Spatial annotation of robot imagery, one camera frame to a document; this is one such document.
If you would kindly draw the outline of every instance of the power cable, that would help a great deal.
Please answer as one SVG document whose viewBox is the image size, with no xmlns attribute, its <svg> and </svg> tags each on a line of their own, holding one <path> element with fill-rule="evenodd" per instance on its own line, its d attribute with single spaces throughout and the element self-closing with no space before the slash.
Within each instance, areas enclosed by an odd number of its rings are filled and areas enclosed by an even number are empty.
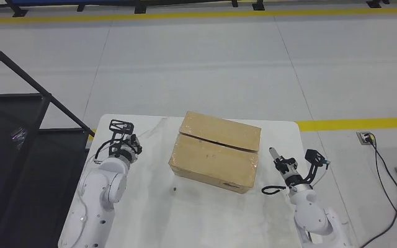
<svg viewBox="0 0 397 248">
<path fill-rule="evenodd" d="M 388 195 L 387 192 L 386 192 L 385 186 L 383 186 L 382 179 L 380 178 L 379 167 L 378 167 L 378 156 L 379 156 L 380 159 L 382 160 L 382 163 L 383 163 L 383 165 L 384 165 L 384 167 L 385 167 L 385 169 L 386 169 L 386 171 L 387 171 L 387 174 L 388 174 L 389 177 L 392 179 L 392 181 L 395 183 L 396 187 L 397 187 L 397 182 L 395 181 L 395 179 L 394 179 L 393 176 L 391 175 L 391 173 L 390 173 L 390 171 L 389 171 L 389 168 L 388 168 L 387 165 L 386 165 L 385 160 L 383 159 L 383 157 L 380 155 L 380 153 L 379 153 L 379 151 L 378 151 L 378 143 L 377 143 L 377 139 L 376 139 L 375 135 L 374 135 L 373 133 L 370 133 L 370 134 L 368 135 L 368 137 L 367 137 L 365 140 L 366 140 L 366 142 L 369 142 L 369 143 L 372 145 L 372 147 L 374 148 L 374 150 L 375 150 L 375 165 L 376 165 L 376 167 L 377 167 L 377 173 L 378 173 L 380 185 L 382 186 L 383 192 L 385 193 L 387 199 L 389 200 L 391 206 L 394 208 L 394 210 L 395 210 L 396 213 L 395 213 L 395 217 L 393 218 L 393 221 L 391 222 L 391 224 L 390 224 L 383 232 L 381 232 L 380 234 L 378 234 L 378 235 L 376 235 L 375 237 L 373 237 L 373 238 L 371 238 L 370 240 L 368 240 L 368 241 L 367 241 L 364 245 L 362 245 L 360 248 L 364 248 L 365 246 L 369 245 L 369 244 L 370 244 L 372 241 L 374 241 L 375 239 L 377 239 L 377 238 L 379 238 L 380 236 L 382 236 L 382 235 L 384 235 L 385 233 L 387 233 L 387 232 L 394 226 L 394 224 L 395 224 L 395 222 L 396 222 L 396 219 L 397 219 L 397 209 L 396 209 L 396 207 L 394 206 L 393 202 L 391 202 L 390 197 L 389 197 L 389 195 Z"/>
</svg>

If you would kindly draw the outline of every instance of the black metal frame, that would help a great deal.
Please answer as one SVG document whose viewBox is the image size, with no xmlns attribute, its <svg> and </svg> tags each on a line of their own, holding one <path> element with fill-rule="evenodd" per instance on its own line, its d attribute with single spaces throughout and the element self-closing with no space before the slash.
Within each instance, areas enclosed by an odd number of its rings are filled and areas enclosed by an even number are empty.
<svg viewBox="0 0 397 248">
<path fill-rule="evenodd" d="M 43 88 L 36 80 L 30 77 L 21 67 L 19 67 L 15 62 L 7 57 L 2 51 L 0 51 L 0 61 L 3 62 L 8 68 L 13 70 L 18 76 L 25 80 L 30 86 L 32 86 L 36 91 L 38 91 L 44 98 L 49 99 L 49 101 L 54 104 L 58 109 L 60 109 L 65 115 L 76 122 L 81 128 L 86 130 L 92 137 L 95 133 L 84 124 L 77 116 L 75 116 L 70 110 L 68 110 L 60 101 L 51 95 L 46 89 Z"/>
<path fill-rule="evenodd" d="M 390 4 L 389 0 L 372 0 L 372 1 L 367 1 L 367 4 L 372 9 L 378 9 L 381 8 L 380 1 L 382 1 L 384 4 Z"/>
<path fill-rule="evenodd" d="M 7 5 L 14 11 L 14 15 L 12 17 L 23 17 L 26 15 L 26 9 L 20 9 L 19 6 L 16 6 L 12 3 L 12 0 L 6 0 Z"/>
<path fill-rule="evenodd" d="M 263 0 L 256 0 L 256 3 L 252 4 L 252 8 L 255 11 L 264 11 L 265 7 L 263 6 Z"/>
</svg>

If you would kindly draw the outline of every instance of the black cable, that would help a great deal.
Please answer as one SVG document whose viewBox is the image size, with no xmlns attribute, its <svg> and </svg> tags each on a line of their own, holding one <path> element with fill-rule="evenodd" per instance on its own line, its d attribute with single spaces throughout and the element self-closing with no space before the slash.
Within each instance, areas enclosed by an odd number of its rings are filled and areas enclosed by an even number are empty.
<svg viewBox="0 0 397 248">
<path fill-rule="evenodd" d="M 266 190 L 271 189 L 271 188 L 275 188 L 277 190 L 273 191 L 273 192 L 266 192 Z M 262 193 L 264 193 L 265 195 L 274 195 L 276 193 L 279 193 L 281 190 L 285 190 L 286 186 L 276 186 L 276 185 L 270 185 L 270 186 L 266 186 L 264 188 L 262 188 Z"/>
<path fill-rule="evenodd" d="M 113 142 L 113 141 L 123 141 L 123 139 L 122 139 L 122 138 L 121 138 L 121 139 L 110 139 L 110 140 L 108 140 L 108 141 L 103 142 L 102 145 L 99 146 L 97 152 L 95 153 L 95 159 L 98 158 L 99 153 L 100 153 L 100 151 L 102 150 L 102 148 L 104 148 L 105 145 L 106 145 L 107 143 L 110 143 L 110 142 Z"/>
<path fill-rule="evenodd" d="M 393 202 L 390 200 L 390 197 L 389 197 L 389 195 L 387 194 L 385 187 L 383 186 L 382 179 L 380 178 L 379 167 L 378 167 L 378 156 L 379 156 L 380 159 L 382 160 L 383 165 L 384 165 L 384 167 L 385 167 L 385 169 L 386 169 L 386 171 L 387 171 L 387 174 L 388 174 L 388 175 L 390 176 L 390 178 L 393 180 L 393 182 L 395 183 L 396 187 L 397 187 L 397 182 L 395 181 L 395 179 L 394 179 L 393 176 L 391 175 L 389 169 L 387 168 L 387 165 L 386 165 L 385 160 L 383 159 L 383 157 L 382 157 L 382 156 L 380 155 L 380 153 L 378 152 L 378 143 L 377 143 L 377 139 L 376 139 L 375 135 L 373 135 L 372 133 L 371 133 L 370 135 L 372 135 L 372 136 L 373 136 L 373 139 L 375 140 L 375 145 L 373 144 L 373 141 L 372 141 L 371 137 L 369 137 L 368 142 L 372 145 L 372 147 L 373 147 L 374 150 L 375 150 L 375 165 L 376 165 L 376 167 L 377 167 L 377 173 L 378 173 L 380 185 L 382 186 L 383 192 L 385 193 L 387 199 L 389 200 L 391 206 L 394 208 L 394 210 L 395 210 L 396 213 L 395 213 L 395 217 L 393 218 L 393 221 L 391 222 L 391 224 L 390 224 L 383 232 L 381 232 L 380 234 L 378 234 L 378 235 L 376 235 L 375 237 L 371 238 L 369 241 L 367 241 L 367 242 L 366 242 L 364 245 L 362 245 L 360 248 L 364 248 L 365 246 L 369 245 L 369 244 L 370 244 L 372 241 L 374 241 L 375 239 L 377 239 L 377 238 L 379 238 L 380 236 L 382 236 L 382 235 L 384 235 L 385 233 L 387 233 L 387 232 L 394 226 L 394 224 L 395 224 L 395 222 L 396 222 L 396 219 L 397 219 L 397 209 L 396 209 L 396 207 L 394 206 Z"/>
</svg>

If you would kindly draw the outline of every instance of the box lid flap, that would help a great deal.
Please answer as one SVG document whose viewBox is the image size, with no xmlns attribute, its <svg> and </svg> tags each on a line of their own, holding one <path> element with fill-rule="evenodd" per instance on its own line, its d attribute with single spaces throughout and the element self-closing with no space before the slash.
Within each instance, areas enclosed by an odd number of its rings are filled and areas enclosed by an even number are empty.
<svg viewBox="0 0 397 248">
<path fill-rule="evenodd" d="M 253 187 L 258 155 L 179 134 L 169 165 L 225 182 Z"/>
<path fill-rule="evenodd" d="M 188 111 L 179 128 L 180 133 L 195 136 L 203 140 L 242 148 L 259 150 L 261 129 L 238 122 Z"/>
</svg>

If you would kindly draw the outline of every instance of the white table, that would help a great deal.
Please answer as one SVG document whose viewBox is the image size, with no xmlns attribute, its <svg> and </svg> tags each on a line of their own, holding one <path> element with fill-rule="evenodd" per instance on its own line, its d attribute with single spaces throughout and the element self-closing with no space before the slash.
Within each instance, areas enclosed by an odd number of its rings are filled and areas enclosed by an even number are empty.
<svg viewBox="0 0 397 248">
<path fill-rule="evenodd" d="M 269 154 L 271 146 L 286 158 L 294 157 L 303 176 L 308 173 L 296 123 L 236 120 L 262 128 L 254 188 L 240 195 L 174 175 L 168 160 L 181 117 L 104 115 L 88 157 L 110 139 L 111 119 L 134 124 L 143 152 L 132 164 L 127 189 L 115 205 L 107 248 L 301 247 L 288 190 L 272 196 L 261 193 L 266 185 L 285 185 Z M 106 155 L 101 153 L 99 159 Z"/>
</svg>

